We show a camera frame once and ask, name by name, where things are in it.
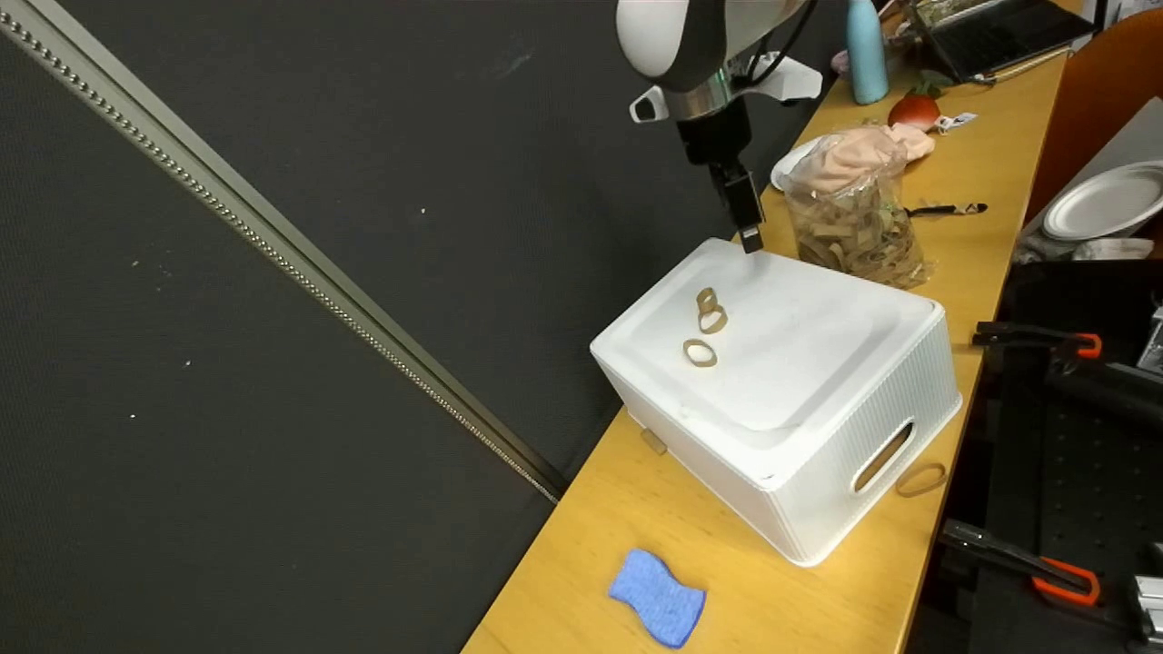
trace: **plastic bag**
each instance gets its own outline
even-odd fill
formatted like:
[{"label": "plastic bag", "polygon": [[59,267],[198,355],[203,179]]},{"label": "plastic bag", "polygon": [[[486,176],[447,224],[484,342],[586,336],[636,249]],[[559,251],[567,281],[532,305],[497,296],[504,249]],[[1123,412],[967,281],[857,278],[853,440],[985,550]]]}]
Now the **plastic bag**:
[{"label": "plastic bag", "polygon": [[924,282],[926,261],[899,207],[902,171],[905,148],[887,127],[823,137],[789,171],[801,257],[893,286]]}]

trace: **white styrofoam box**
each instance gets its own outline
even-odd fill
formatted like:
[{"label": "white styrofoam box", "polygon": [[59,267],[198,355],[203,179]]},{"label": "white styrofoam box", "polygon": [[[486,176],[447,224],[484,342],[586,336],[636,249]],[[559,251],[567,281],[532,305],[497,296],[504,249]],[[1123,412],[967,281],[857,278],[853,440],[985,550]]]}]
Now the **white styrofoam box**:
[{"label": "white styrofoam box", "polygon": [[[715,336],[699,330],[704,286],[726,309]],[[695,366],[688,339],[715,365]],[[823,565],[959,412],[939,301],[722,240],[588,348],[627,412],[796,567]]]}]

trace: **box handle hole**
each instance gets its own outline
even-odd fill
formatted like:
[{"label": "box handle hole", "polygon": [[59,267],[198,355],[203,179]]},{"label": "box handle hole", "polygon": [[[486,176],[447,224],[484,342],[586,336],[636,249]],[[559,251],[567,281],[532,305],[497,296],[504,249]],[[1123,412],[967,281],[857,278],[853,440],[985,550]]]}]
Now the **box handle hole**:
[{"label": "box handle hole", "polygon": [[867,468],[857,471],[857,480],[850,485],[850,491],[867,491],[914,440],[914,422],[905,422],[890,440],[885,440],[885,446],[867,460]]}]

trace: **gold ring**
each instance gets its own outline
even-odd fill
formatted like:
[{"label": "gold ring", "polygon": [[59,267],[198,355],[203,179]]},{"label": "gold ring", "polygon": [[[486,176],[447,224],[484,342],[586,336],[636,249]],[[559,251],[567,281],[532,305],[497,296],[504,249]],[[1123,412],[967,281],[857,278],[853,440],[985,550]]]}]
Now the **gold ring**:
[{"label": "gold ring", "polygon": [[721,305],[714,286],[699,290],[695,301],[699,301],[699,330],[702,336],[715,336],[726,328],[726,309]]},{"label": "gold ring", "polygon": [[909,468],[909,471],[893,485],[893,491],[899,491],[902,499],[917,499],[917,493],[939,491],[942,485],[944,485],[944,467],[942,467],[942,460],[924,460],[924,467],[917,467],[917,468]]},{"label": "gold ring", "polygon": [[688,339],[685,342],[685,355],[695,365],[695,366],[714,366],[721,365],[715,348],[702,339]]}]

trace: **blue sponge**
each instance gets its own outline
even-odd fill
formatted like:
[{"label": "blue sponge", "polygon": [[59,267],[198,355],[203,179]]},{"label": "blue sponge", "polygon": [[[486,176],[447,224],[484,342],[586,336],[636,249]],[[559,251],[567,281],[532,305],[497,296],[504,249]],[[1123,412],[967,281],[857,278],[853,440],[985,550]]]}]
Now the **blue sponge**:
[{"label": "blue sponge", "polygon": [[634,550],[611,584],[646,632],[665,647],[685,647],[699,626],[704,594],[679,584],[656,554]]}]

